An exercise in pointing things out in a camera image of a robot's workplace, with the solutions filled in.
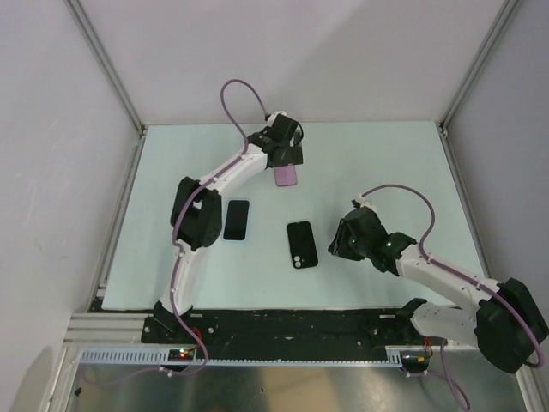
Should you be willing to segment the pink smartphone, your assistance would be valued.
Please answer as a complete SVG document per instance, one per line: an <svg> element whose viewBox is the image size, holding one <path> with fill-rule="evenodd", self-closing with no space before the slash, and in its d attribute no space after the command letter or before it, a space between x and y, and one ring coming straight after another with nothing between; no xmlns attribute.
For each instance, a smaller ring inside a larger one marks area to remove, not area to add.
<svg viewBox="0 0 549 412"><path fill-rule="evenodd" d="M296 166L276 167L274 169L274 180L278 187L295 186L298 183Z"/></svg>

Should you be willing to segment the black phone case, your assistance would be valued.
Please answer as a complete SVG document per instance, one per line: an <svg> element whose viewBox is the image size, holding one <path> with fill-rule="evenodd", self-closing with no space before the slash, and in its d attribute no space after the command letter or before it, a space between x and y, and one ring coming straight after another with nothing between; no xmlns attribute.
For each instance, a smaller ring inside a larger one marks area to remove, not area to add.
<svg viewBox="0 0 549 412"><path fill-rule="evenodd" d="M288 223L287 238L294 269L303 270L318 265L316 242L308 221Z"/></svg>

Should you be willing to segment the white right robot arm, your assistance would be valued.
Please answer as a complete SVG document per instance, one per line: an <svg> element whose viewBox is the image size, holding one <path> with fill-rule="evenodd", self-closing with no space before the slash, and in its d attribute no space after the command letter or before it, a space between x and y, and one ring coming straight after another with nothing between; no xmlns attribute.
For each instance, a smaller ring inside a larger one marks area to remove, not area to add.
<svg viewBox="0 0 549 412"><path fill-rule="evenodd" d="M515 373L542 367L548 326L522 282L498 282L443 263L404 233L388 233L377 213L358 207L339 220L329 253L369 260L380 272L416 282L450 301L410 300L399 312L397 336L408 344L436 337L478 349L496 368Z"/></svg>

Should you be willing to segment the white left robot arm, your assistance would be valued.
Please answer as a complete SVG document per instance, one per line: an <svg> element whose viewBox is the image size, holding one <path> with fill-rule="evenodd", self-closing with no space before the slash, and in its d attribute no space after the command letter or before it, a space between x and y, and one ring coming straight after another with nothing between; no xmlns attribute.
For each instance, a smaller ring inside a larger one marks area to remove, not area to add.
<svg viewBox="0 0 549 412"><path fill-rule="evenodd" d="M205 251L221 234L223 197L266 169L301 165L303 136L298 121L276 112L220 167L200 179L179 182L171 215L176 262L166 291L154 305L154 319L169 341L182 342L190 334L190 321L182 315L193 305Z"/></svg>

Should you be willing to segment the teal smartphone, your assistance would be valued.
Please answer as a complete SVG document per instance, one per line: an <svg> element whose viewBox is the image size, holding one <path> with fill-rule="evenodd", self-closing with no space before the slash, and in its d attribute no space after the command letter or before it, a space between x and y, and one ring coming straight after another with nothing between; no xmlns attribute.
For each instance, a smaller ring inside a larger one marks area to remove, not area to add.
<svg viewBox="0 0 549 412"><path fill-rule="evenodd" d="M235 199L228 202L223 233L224 240L245 240L249 211L250 202L248 200Z"/></svg>

